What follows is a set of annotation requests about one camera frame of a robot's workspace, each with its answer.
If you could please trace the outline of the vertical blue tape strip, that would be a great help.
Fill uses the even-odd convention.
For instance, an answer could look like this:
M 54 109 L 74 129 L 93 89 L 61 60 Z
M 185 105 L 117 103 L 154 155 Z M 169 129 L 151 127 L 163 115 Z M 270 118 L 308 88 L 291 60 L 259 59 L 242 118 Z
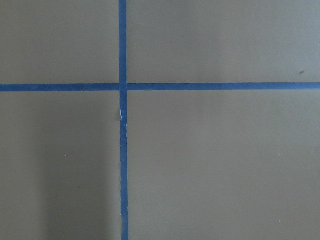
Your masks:
M 119 1 L 119 109 L 120 109 L 120 200 L 121 238 L 129 239 L 128 202 L 128 83 L 127 83 L 127 1 Z

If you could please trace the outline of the horizontal blue tape strip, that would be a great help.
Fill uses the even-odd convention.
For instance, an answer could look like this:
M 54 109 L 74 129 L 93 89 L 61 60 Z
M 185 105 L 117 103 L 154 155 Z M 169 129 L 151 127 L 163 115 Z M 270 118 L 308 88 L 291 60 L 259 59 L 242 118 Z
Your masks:
M 1 92 L 314 90 L 319 82 L 1 84 Z

